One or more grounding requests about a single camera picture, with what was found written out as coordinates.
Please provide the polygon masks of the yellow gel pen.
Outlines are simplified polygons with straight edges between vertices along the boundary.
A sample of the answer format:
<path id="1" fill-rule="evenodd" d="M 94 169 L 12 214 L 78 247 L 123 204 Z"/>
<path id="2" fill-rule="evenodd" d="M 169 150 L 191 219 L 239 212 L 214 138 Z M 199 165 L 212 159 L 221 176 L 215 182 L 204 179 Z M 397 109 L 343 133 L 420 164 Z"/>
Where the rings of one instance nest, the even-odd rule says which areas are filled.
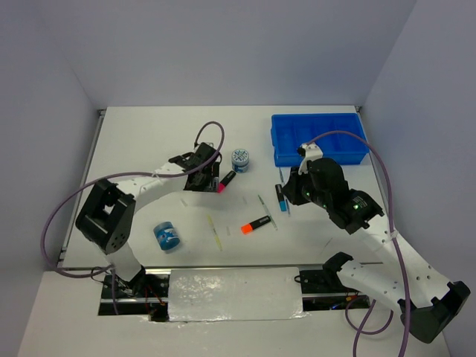
<path id="1" fill-rule="evenodd" d="M 211 231 L 212 231 L 212 233 L 213 233 L 213 237 L 214 237 L 215 242 L 216 242 L 216 244 L 217 244 L 217 247 L 218 247 L 218 249 L 219 249 L 220 251 L 222 251 L 222 243 L 221 243 L 220 238 L 219 238 L 219 235 L 218 235 L 218 233 L 217 233 L 217 231 L 216 231 L 216 227 L 215 227 L 215 225 L 214 225 L 214 223 L 213 223 L 212 217 L 211 217 L 210 215 L 207 215 L 207 219 L 208 219 L 208 224 L 209 224 L 209 226 L 210 226 L 210 229 L 211 229 Z"/>

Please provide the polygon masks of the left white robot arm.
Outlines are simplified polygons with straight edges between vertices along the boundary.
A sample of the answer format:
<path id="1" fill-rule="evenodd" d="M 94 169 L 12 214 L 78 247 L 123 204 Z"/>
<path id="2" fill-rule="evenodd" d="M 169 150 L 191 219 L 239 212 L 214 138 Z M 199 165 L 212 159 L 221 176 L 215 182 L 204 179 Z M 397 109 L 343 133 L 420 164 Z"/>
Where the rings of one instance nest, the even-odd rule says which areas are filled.
<path id="1" fill-rule="evenodd" d="M 219 151 L 206 143 L 194 151 L 170 158 L 150 176 L 94 184 L 75 226 L 114 266 L 119 288 L 130 297 L 149 283 L 145 268 L 128 243 L 134 215 L 150 203 L 183 190 L 205 191 L 218 185 Z"/>

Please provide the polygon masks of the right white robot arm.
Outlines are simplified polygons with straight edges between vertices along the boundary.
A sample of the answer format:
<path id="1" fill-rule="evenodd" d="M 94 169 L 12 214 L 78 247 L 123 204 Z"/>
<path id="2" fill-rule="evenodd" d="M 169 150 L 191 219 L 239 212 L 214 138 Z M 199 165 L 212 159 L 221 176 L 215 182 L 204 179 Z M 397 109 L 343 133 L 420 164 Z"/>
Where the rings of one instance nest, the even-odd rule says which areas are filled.
<path id="1" fill-rule="evenodd" d="M 331 158 L 304 160 L 292 167 L 283 187 L 292 205 L 323 208 L 340 229 L 363 242 L 381 260 L 385 273 L 374 272 L 343 252 L 324 263 L 324 285 L 345 287 L 382 303 L 399 315 L 408 333 L 431 343 L 459 314 L 471 291 L 436 271 L 390 227 L 382 207 L 367 193 L 351 189 L 339 164 Z"/>

